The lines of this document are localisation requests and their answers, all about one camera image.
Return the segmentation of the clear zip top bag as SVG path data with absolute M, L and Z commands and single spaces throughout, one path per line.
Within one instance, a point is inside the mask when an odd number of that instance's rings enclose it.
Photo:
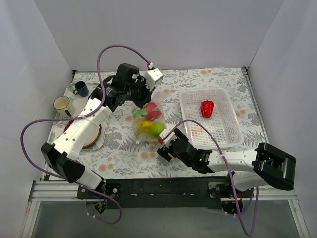
M 133 117 L 132 129 L 137 141 L 154 142 L 159 139 L 159 135 L 166 129 L 163 101 L 167 94 L 155 92 L 150 102 L 142 107 L 135 104 L 131 106 Z

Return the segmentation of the green fake apple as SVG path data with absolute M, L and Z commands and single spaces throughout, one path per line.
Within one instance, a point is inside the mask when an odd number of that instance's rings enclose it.
M 155 122 L 150 126 L 150 134 L 152 137 L 158 137 L 165 130 L 165 124 L 162 122 Z

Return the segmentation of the pink fake fruit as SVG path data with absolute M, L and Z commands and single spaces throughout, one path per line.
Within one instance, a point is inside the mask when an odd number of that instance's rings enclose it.
M 147 120 L 156 120 L 162 115 L 162 111 L 159 109 L 156 103 L 148 103 L 145 106 L 146 114 L 144 118 Z

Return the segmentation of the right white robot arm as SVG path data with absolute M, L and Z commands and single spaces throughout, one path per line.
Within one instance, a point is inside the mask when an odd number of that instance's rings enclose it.
M 167 161 L 177 158 L 202 174 L 231 171 L 232 176 L 224 184 L 230 197 L 267 185 L 284 191 L 294 188 L 296 158 L 268 143 L 261 142 L 253 150 L 221 155 L 217 151 L 196 149 L 187 139 L 176 138 L 157 153 Z

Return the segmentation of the yellow fake banana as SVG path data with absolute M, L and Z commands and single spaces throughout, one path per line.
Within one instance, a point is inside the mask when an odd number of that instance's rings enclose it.
M 154 124 L 153 121 L 146 120 L 146 119 L 137 119 L 135 121 L 135 124 L 137 126 L 136 131 L 135 131 L 136 136 L 140 135 L 141 133 L 145 133 L 148 136 L 151 136 L 150 126 L 152 126 Z

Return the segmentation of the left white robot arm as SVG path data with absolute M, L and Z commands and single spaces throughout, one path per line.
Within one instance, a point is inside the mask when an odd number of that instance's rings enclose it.
M 103 178 L 78 162 L 79 153 L 90 136 L 115 109 L 126 101 L 142 107 L 151 100 L 162 72 L 148 69 L 143 75 L 133 65 L 123 63 L 115 76 L 104 79 L 91 93 L 85 107 L 69 128 L 54 142 L 45 143 L 41 152 L 48 166 L 69 183 L 88 188 L 94 198 L 105 194 Z

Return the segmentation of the red fake bell pepper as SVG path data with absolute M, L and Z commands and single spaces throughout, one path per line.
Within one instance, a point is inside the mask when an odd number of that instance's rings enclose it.
M 214 110 L 214 102 L 213 101 L 202 101 L 200 105 L 201 115 L 204 118 L 210 118 L 213 114 Z

